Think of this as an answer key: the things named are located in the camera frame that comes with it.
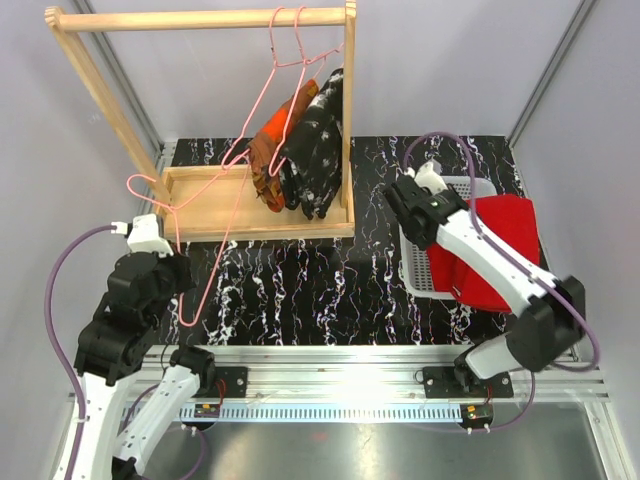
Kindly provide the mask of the red trousers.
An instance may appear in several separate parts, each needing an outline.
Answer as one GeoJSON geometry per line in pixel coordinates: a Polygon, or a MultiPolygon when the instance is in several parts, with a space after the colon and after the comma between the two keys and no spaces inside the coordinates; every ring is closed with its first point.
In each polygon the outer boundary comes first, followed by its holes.
{"type": "MultiPolygon", "coordinates": [[[[534,265],[540,265],[540,247],[533,203],[513,194],[476,200],[480,220],[534,265]]],[[[478,310],[510,313],[506,301],[477,272],[454,254],[434,244],[426,250],[433,283],[438,291],[478,310]]]]}

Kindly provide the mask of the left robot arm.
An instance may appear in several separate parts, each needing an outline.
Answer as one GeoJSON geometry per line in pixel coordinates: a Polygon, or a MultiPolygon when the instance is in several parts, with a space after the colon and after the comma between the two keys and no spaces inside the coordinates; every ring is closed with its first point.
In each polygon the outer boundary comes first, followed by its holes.
{"type": "Polygon", "coordinates": [[[136,479],[165,431],[191,397],[217,383],[213,353],[178,348],[159,386],[127,427],[121,427],[130,389],[139,376],[170,300],[193,286],[190,261],[174,253],[121,257],[107,279],[91,322],[81,331],[74,360],[82,393],[56,473],[59,479],[136,479]]]}

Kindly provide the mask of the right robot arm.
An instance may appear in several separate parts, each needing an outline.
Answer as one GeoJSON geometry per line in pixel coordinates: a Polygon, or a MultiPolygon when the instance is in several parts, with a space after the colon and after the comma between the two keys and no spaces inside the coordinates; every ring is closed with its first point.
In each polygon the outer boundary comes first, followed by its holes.
{"type": "Polygon", "coordinates": [[[473,346],[453,362],[450,379],[466,396],[517,369],[542,371],[582,340],[585,289],[526,260],[475,215],[452,186],[439,193],[401,176],[384,191],[405,237],[421,249],[434,244],[485,280],[515,315],[505,334],[473,346]]]}

